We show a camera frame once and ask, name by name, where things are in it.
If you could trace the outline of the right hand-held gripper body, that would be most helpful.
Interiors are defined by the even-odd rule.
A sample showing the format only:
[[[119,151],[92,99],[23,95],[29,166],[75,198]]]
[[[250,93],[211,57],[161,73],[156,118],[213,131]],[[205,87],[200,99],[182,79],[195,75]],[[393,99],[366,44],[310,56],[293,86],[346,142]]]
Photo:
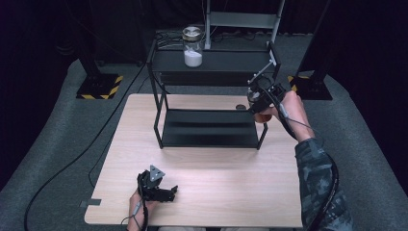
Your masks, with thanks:
[[[267,106],[281,104],[286,90],[280,83],[277,83],[273,78],[268,78],[264,74],[271,65],[276,66],[276,62],[269,60],[263,68],[254,73],[253,77],[247,81],[247,100],[250,107],[261,100]]]

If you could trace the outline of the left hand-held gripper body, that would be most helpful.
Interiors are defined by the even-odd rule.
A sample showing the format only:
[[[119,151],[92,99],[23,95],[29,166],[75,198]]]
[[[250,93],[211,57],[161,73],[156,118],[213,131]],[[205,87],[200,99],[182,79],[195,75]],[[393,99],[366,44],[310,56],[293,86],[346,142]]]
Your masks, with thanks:
[[[146,169],[140,173],[137,178],[137,183],[138,194],[141,198],[146,201],[154,201],[153,198],[156,194],[166,194],[166,192],[159,187],[164,176],[165,174],[153,165],[150,166],[150,169]]]

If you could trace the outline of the glass jar of orange powder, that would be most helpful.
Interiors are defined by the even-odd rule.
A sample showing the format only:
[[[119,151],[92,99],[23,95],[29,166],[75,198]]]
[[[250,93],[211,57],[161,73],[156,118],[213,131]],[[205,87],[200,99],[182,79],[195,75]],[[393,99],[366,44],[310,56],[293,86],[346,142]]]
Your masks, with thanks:
[[[254,118],[254,120],[255,120],[256,122],[258,122],[258,123],[266,123],[266,122],[268,122],[268,121],[271,120],[272,115],[263,115],[263,114],[260,114],[260,113],[256,113],[256,112],[253,110],[254,104],[255,104],[255,103],[259,100],[259,98],[260,98],[260,93],[259,93],[259,92],[253,91],[252,89],[249,89],[249,90],[247,91],[246,97],[247,97],[247,101],[248,101],[248,105],[249,105],[248,111],[252,113],[253,118]]]

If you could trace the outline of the black two-tier metal rack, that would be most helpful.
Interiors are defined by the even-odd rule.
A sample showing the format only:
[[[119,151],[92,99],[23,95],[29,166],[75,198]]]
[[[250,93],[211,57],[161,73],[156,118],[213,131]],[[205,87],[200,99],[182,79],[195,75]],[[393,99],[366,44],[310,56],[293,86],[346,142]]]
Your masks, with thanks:
[[[221,109],[176,109],[168,105],[168,86],[246,87],[253,74],[269,60],[276,62],[264,74],[276,79],[281,62],[274,45],[261,50],[206,50],[199,67],[188,67],[181,49],[154,44],[147,67],[156,103],[154,132],[160,147],[260,148],[266,131],[259,132],[251,112],[236,106]]]

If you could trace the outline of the glass jar of white powder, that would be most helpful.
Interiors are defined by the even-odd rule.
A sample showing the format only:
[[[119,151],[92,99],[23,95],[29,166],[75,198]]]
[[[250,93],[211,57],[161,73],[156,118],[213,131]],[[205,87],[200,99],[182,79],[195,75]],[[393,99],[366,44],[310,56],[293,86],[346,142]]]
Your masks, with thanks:
[[[188,67],[199,67],[202,64],[202,37],[200,28],[189,26],[183,29],[184,62]]]

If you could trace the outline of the person's left hand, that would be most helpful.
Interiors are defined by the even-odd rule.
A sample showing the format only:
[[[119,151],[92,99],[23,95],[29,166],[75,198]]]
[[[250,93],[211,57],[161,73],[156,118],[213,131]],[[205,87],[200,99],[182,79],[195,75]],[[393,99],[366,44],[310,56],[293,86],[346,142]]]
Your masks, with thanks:
[[[138,192],[134,192],[129,200],[129,218],[126,230],[146,231],[148,218],[144,215],[143,210],[146,209],[148,215],[151,215],[158,204],[158,201],[146,201],[143,203]]]

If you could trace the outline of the person's right hand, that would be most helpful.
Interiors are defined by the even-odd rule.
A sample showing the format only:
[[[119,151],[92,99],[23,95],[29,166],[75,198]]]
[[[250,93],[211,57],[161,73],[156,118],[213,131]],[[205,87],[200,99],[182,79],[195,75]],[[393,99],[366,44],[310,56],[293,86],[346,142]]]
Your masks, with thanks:
[[[262,111],[262,115],[285,116],[285,121],[290,126],[298,142],[306,141],[315,136],[313,129],[310,127],[301,98],[292,90],[285,94],[285,97],[278,106],[266,108]]]

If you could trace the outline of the black stand with striped base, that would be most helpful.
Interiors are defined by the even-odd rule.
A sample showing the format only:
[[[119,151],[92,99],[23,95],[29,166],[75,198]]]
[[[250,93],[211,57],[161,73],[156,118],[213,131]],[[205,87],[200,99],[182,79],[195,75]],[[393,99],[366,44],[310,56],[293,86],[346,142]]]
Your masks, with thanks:
[[[111,99],[115,96],[122,76],[112,73],[102,73],[80,34],[74,36],[76,40],[79,61],[87,77],[77,90],[77,97],[81,99]]]
[[[320,26],[324,22],[330,3],[331,0],[327,0],[313,38],[296,74],[288,77],[291,90],[295,91],[304,100],[332,100],[332,96],[324,84],[328,67],[325,50],[322,50],[322,54],[318,54]]]

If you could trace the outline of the grey tape strip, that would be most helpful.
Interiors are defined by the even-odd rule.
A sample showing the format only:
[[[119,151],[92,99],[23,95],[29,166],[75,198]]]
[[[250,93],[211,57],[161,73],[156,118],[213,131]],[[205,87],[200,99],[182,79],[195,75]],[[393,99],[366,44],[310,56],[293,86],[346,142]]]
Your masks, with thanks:
[[[88,208],[88,206],[99,206],[101,199],[90,198],[88,200],[82,200],[79,204],[80,208]]]

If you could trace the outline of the grey metal stand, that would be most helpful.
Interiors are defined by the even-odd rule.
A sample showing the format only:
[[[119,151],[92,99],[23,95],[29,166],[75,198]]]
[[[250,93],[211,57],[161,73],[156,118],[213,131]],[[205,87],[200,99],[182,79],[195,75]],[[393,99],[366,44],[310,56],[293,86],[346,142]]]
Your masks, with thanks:
[[[211,28],[216,29],[217,27],[268,29],[271,30],[271,38],[269,41],[275,42],[285,3],[286,0],[279,0],[275,14],[229,13],[227,11],[212,11],[211,0],[206,0],[204,48],[211,48]]]

